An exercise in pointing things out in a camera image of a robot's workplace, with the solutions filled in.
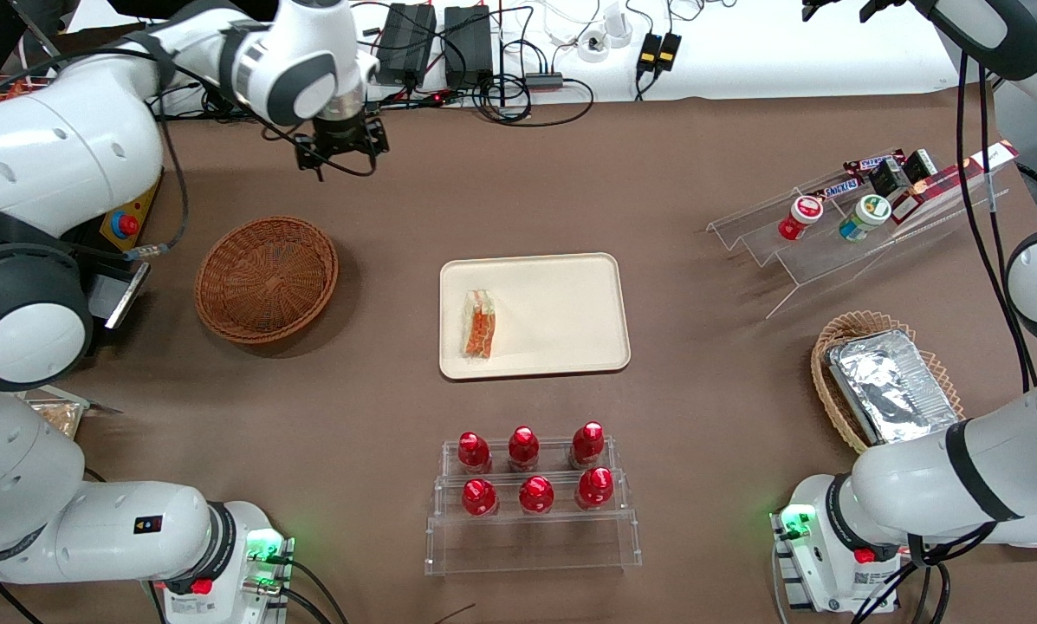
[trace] wicker basket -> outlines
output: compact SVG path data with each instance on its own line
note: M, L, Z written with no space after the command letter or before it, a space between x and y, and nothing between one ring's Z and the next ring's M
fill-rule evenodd
M307 221L268 217L218 240L194 280L198 317L241 344L280 340L300 331L329 303L337 253Z
M870 442L866 439L861 423L856 419L850 404L846 402L834 375L830 372L826 351L835 344L846 342L854 337L874 335L874 333L884 331L903 331L906 332L912 342L915 340L915 332L910 331L907 325L892 319L889 315L866 310L864 312L848 312L846 315L831 320L830 324L826 324L822 333L818 335L818 342L814 343L814 348L811 350L811 376L814 378L814 388L818 392L818 398L826 407L826 415L830 416L830 422L835 424L835 429L858 453L864 453ZM926 367L934 375L934 379L937 379L946 398L950 400L950 405L956 412L957 419L964 420L964 408L960 406L957 391L954 390L953 382L950 381L950 375L947 374L945 367L933 352L919 350L919 354L923 357Z

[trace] acrylic stand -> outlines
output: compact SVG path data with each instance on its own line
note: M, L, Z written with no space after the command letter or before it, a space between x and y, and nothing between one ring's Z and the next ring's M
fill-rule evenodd
M934 164L938 169L943 167L936 160ZM966 222L965 218L961 218L965 212L964 203L957 193L954 205L929 220L922 221L919 217L919 221L907 220L900 225L889 220L887 224L868 232L864 240L856 244L846 240L840 236L838 226L853 210L853 204L859 198L875 192L866 181L854 190L823 201L825 214L817 224L809 226L803 232L800 240L788 240L780 236L778 226L787 217L792 201L798 195L814 193L847 178L848 175L843 170L838 170L816 180L804 182L790 193L777 195L752 208L707 225L707 231L718 234L728 250L732 251L740 244L749 250L757 265L763 267L779 262L791 278L792 288L767 313L765 319L770 319L781 309L806 304L831 289L857 280L889 257L901 256L923 246L936 244ZM1006 192L1005 189L998 188L997 197ZM971 197L977 212L981 206L987 206L987 194L982 191L982 186L974 188Z
M493 472L485 475L466 474L455 458L457 443L444 444L426 520L427 576L641 565L637 514L614 439L607 438L598 462L614 474L613 500L595 510L581 510L574 502L582 471L568 464L571 438L540 443L537 471L523 474L507 465L506 439L488 442ZM518 505L518 487L535 474L549 479L556 494L553 509L543 515L527 515ZM464 509L464 484L477 478L495 486L498 514L474 517Z

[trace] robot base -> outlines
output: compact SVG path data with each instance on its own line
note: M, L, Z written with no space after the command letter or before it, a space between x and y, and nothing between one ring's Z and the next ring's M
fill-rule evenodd
M835 535L826 516L826 488L834 482L826 474L805 479L792 493L791 504L772 514L773 538L787 601L794 611L857 613L871 594L881 592L884 578L899 569L899 556L886 562L858 563ZM791 531L800 537L788 538ZM874 613L896 607L895 593Z
M236 543L228 566L207 594L177 595L165 590L166 620L169 624L283 624L283 597L260 596L241 588L252 577L289 585L289 566L252 561L250 554L291 557L293 540L285 540L272 529L263 510L252 503L229 502L225 509L236 521Z

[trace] white tray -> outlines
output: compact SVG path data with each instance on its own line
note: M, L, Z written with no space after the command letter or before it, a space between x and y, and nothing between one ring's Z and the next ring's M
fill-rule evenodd
M492 358L464 357L464 304L491 291ZM454 260L440 276L439 361L447 378L617 371L629 363L618 262L608 253Z

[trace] aluminum foil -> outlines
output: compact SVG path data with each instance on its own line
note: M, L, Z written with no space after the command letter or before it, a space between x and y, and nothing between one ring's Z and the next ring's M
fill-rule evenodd
M942 431L957 415L905 332L887 331L831 347L830 371L873 444Z

